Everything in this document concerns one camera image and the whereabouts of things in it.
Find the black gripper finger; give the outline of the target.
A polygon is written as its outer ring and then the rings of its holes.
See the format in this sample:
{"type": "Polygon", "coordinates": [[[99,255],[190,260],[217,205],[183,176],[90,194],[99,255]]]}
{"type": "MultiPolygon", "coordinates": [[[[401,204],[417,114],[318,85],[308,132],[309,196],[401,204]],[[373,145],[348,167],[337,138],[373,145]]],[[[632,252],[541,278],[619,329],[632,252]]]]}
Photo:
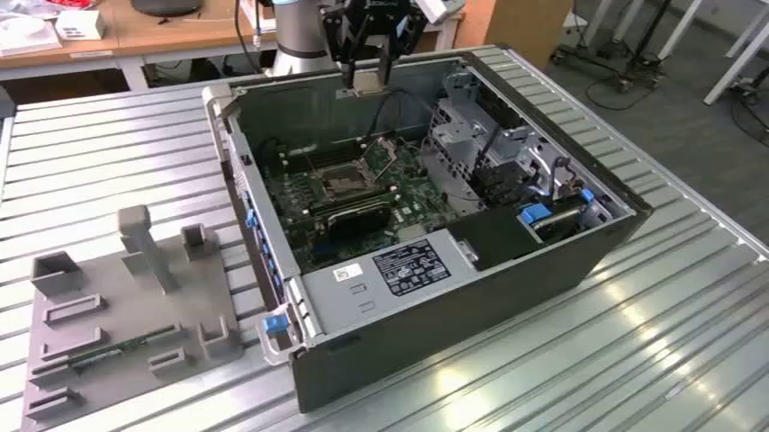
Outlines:
{"type": "Polygon", "coordinates": [[[378,48],[378,83],[390,84],[392,68],[402,55],[410,55],[428,27],[422,13],[409,13],[397,23],[390,23],[385,32],[385,42],[378,48]]]}
{"type": "Polygon", "coordinates": [[[330,58],[340,64],[344,85],[348,89],[353,89],[361,13],[354,7],[324,6],[321,8],[321,25],[326,35],[330,58]]]}

